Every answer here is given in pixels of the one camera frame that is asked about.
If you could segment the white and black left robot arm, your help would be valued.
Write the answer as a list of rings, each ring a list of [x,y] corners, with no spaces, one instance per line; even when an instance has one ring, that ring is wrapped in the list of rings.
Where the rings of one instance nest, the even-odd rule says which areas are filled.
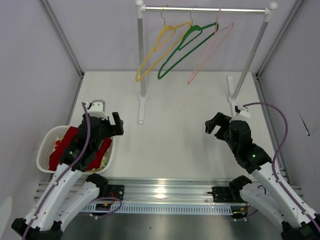
[[[91,116],[88,112],[78,127],[78,133],[65,148],[55,174],[33,209],[23,218],[16,218],[11,228],[23,240],[59,240],[69,223],[92,201],[122,201],[109,195],[109,181],[90,174],[82,187],[67,198],[71,188],[87,170],[107,138],[124,134],[123,121],[118,112],[108,117]]]

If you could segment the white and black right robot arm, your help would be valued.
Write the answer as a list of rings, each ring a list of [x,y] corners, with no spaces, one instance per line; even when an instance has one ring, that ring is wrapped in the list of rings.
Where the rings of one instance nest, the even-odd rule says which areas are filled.
[[[220,128],[215,137],[227,143],[237,163],[265,189],[262,191],[241,175],[229,183],[229,198],[256,208],[281,231],[284,240],[318,240],[319,213],[298,196],[269,155],[253,142],[248,123],[218,112],[205,122],[205,132],[211,134],[217,126]]]

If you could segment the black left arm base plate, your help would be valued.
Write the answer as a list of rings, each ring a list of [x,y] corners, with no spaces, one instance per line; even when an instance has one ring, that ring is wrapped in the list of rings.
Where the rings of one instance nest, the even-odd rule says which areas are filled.
[[[119,184],[109,184],[107,190],[107,197],[117,198],[121,201],[124,198],[125,186]]]

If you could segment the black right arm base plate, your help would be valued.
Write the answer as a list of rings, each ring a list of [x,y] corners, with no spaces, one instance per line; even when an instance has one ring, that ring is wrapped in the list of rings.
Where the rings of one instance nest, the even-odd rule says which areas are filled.
[[[238,200],[232,196],[229,187],[213,186],[208,195],[212,196],[214,203],[237,203]]]

